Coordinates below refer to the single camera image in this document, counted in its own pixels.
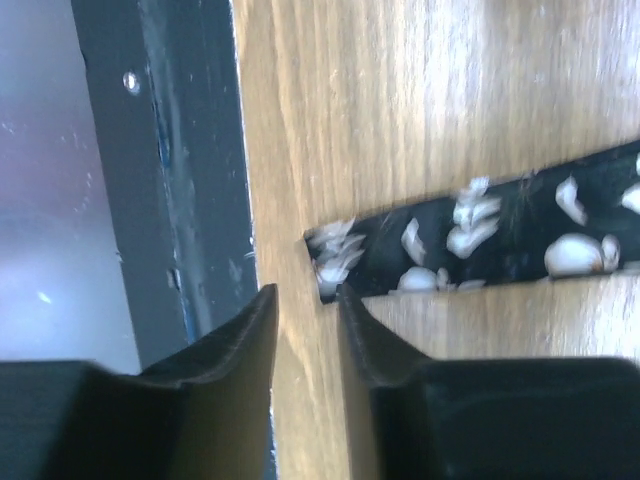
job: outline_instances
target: garlic clove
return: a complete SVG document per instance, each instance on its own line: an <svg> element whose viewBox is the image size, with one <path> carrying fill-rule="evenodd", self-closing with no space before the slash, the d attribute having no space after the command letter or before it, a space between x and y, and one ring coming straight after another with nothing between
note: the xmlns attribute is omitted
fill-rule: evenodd
<svg viewBox="0 0 640 480"><path fill-rule="evenodd" d="M341 244L355 223L355 217L346 222L333 222L313 231L308 242L314 248L329 243L335 245L337 241Z"/></svg>
<svg viewBox="0 0 640 480"><path fill-rule="evenodd" d="M411 220L407 225L407 228L405 228L400 242L411 259L418 265L423 265L424 257L427 252L422 240L420 240L420 237L418 236L419 227L420 225L418 224L418 220L415 218Z"/></svg>
<svg viewBox="0 0 640 480"><path fill-rule="evenodd" d="M624 191L620 205L640 214L640 183L636 183Z"/></svg>
<svg viewBox="0 0 640 480"><path fill-rule="evenodd" d="M458 258L469 258L478 245L497 231L498 218L482 220L471 231L464 231L460 227L454 227L447 236L447 250Z"/></svg>
<svg viewBox="0 0 640 480"><path fill-rule="evenodd" d="M458 285L458 291L469 292L471 290L477 290L484 287L486 283L486 280L467 280L466 282L462 282L460 285Z"/></svg>
<svg viewBox="0 0 640 480"><path fill-rule="evenodd" d="M602 239L603 269L612 272L618 268L620 262L620 242L613 235L606 235Z"/></svg>
<svg viewBox="0 0 640 480"><path fill-rule="evenodd" d="M438 287L437 276L431 270L422 267L411 267L398 282L398 290L402 292L430 292Z"/></svg>
<svg viewBox="0 0 640 480"><path fill-rule="evenodd" d="M600 244L591 237L568 233L552 243L544 254L544 264L552 277L581 275L604 268Z"/></svg>
<svg viewBox="0 0 640 480"><path fill-rule="evenodd" d="M556 188L556 203L578 225L587 224L584 206L578 201L578 184L572 176Z"/></svg>

